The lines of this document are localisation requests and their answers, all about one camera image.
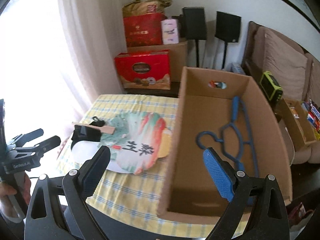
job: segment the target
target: white box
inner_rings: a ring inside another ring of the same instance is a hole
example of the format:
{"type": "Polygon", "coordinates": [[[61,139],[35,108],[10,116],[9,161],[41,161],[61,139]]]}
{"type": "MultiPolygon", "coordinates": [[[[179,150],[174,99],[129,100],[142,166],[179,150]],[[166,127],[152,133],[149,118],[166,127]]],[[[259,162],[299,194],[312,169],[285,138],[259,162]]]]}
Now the white box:
{"type": "Polygon", "coordinates": [[[161,22],[163,44],[178,44],[179,31],[178,20],[166,19],[161,22]]]}

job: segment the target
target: oval label on red box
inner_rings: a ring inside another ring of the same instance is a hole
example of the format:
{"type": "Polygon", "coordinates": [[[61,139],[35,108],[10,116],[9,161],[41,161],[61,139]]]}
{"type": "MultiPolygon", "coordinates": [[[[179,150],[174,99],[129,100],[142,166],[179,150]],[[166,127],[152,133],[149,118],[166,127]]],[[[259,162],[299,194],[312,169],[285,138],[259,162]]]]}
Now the oval label on red box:
{"type": "Polygon", "coordinates": [[[150,71],[150,65],[144,62],[136,63],[132,66],[133,71],[138,74],[145,74],[150,71]]]}

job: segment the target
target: speaker stand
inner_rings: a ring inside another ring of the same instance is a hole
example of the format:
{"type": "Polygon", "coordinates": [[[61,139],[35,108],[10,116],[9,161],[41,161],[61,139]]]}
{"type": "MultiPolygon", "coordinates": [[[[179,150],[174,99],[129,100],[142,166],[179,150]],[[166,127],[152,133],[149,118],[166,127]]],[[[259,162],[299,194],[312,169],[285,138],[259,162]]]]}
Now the speaker stand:
{"type": "Polygon", "coordinates": [[[225,67],[226,56],[227,56],[227,49],[228,49],[228,43],[225,41],[225,42],[224,42],[224,52],[223,52],[222,69],[224,69],[224,67],[225,67]]]}
{"type": "Polygon", "coordinates": [[[199,40],[195,40],[195,42],[196,42],[197,67],[200,67],[200,63],[199,63],[199,40]]]}

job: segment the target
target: brown box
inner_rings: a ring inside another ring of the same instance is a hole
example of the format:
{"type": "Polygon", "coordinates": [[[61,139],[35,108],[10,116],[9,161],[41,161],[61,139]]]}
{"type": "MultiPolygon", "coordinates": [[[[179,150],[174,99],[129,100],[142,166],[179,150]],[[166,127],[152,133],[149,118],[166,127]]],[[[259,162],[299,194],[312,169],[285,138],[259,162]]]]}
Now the brown box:
{"type": "MultiPolygon", "coordinates": [[[[285,204],[292,201],[291,170],[281,131],[254,79],[224,71],[185,67],[158,217],[183,223],[216,224],[225,211],[228,201],[221,198],[215,187],[203,162],[203,150],[198,148],[195,140],[201,131],[219,134],[220,127],[230,122],[234,96],[240,96],[247,108],[260,177],[275,175],[285,204]],[[211,88],[212,81],[225,82],[227,87],[211,88]]],[[[236,125],[244,140],[248,140],[241,110],[236,125]]],[[[227,152],[236,156],[239,143],[232,129],[225,131],[225,140],[227,152]]],[[[203,137],[202,143],[213,147],[223,160],[233,165],[221,154],[220,143],[210,136],[203,137]]],[[[245,171],[253,176],[249,146],[244,146],[242,162],[245,171]]],[[[250,210],[246,210],[243,220],[249,215],[250,210]]]]}
{"type": "Polygon", "coordinates": [[[299,101],[282,99],[279,102],[279,110],[296,152],[307,148],[317,141],[313,128],[307,120],[307,113],[303,110],[299,101]],[[297,111],[299,119],[293,116],[290,110],[291,106],[297,111]]]}
{"type": "Polygon", "coordinates": [[[187,41],[178,44],[142,46],[128,48],[128,52],[151,51],[169,49],[170,57],[170,76],[172,82],[180,82],[181,73],[184,66],[187,65],[187,41]]]}

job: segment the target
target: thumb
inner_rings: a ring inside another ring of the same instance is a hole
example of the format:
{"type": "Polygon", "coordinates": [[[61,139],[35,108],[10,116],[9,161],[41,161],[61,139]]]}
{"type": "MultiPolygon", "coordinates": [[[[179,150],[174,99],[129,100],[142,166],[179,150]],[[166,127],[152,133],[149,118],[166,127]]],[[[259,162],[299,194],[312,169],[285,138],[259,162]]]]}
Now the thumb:
{"type": "Polygon", "coordinates": [[[17,191],[6,183],[0,182],[0,197],[15,195],[17,191]]]}

